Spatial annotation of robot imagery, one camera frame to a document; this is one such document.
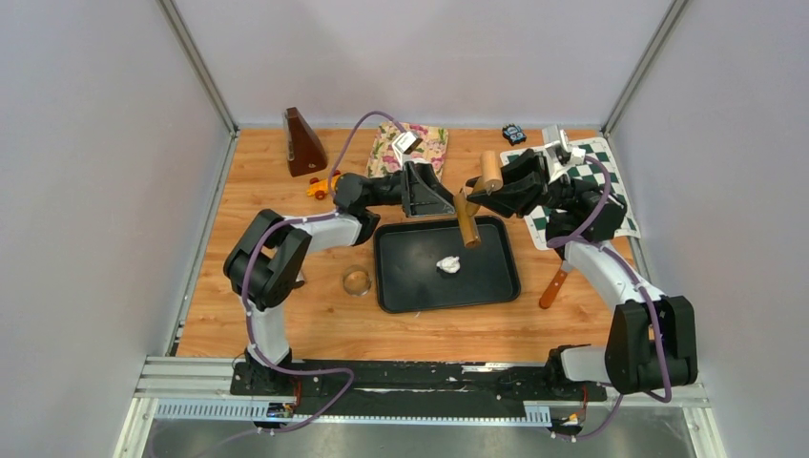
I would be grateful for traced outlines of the wooden pastry roller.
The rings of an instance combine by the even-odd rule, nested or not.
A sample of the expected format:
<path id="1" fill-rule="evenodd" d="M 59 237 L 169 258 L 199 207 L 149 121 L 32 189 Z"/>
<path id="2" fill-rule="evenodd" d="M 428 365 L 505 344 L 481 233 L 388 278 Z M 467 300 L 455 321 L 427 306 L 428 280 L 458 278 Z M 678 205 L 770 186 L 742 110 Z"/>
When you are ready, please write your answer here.
<path id="1" fill-rule="evenodd" d="M 480 245 L 481 236 L 475 220 L 482 207 L 480 200 L 500 191 L 504 186 L 501 161 L 494 151 L 485 151 L 480 156 L 481 175 L 474 181 L 468 193 L 465 187 L 454 196 L 453 204 L 465 248 Z"/>

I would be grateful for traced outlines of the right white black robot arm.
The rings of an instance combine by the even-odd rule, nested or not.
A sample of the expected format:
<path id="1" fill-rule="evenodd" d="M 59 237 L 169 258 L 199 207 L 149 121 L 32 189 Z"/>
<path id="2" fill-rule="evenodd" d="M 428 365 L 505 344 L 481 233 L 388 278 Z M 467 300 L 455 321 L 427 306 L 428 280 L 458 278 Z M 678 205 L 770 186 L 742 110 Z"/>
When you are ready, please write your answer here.
<path id="1" fill-rule="evenodd" d="M 695 311 L 683 296 L 651 284 L 612 246 L 626 216 L 626 202 L 612 190 L 609 170 L 597 158 L 560 145 L 526 149 L 501 166 L 482 156 L 482 174 L 469 179 L 466 207 L 484 207 L 502 217 L 550 209 L 546 245 L 563 265 L 579 271 L 612 310 L 603 346 L 561 346 L 545 385 L 569 398 L 583 382 L 608 385 L 622 395 L 644 393 L 668 403 L 676 386 L 696 381 Z"/>

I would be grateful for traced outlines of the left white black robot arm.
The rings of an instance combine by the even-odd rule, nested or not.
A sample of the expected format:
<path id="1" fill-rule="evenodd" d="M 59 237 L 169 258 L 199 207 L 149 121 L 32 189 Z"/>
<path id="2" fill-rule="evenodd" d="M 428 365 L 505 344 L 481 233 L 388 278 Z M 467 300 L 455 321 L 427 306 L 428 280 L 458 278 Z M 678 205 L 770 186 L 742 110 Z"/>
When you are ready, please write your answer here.
<path id="1" fill-rule="evenodd" d="M 290 366 L 283 305 L 299 285 L 307 255 L 365 243 L 380 221 L 377 206 L 399 206 L 409 218 L 454 212 L 452 194 L 433 167 L 412 161 L 386 177 L 338 176 L 333 202 L 334 210 L 303 217 L 258 212 L 223 264 L 245 312 L 245 359 L 257 366 L 256 382 L 270 394 L 284 392 L 302 374 Z"/>

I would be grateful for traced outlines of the black baking tray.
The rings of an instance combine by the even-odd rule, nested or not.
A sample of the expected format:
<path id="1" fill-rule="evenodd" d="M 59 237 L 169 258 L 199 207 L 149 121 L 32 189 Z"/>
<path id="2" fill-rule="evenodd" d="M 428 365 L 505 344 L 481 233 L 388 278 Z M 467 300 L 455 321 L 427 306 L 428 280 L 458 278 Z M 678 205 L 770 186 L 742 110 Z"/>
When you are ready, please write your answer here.
<path id="1" fill-rule="evenodd" d="M 404 314 L 512 302 L 521 282 L 501 219 L 475 219 L 481 236 L 465 247 L 455 219 L 387 224 L 373 239 L 379 307 Z"/>

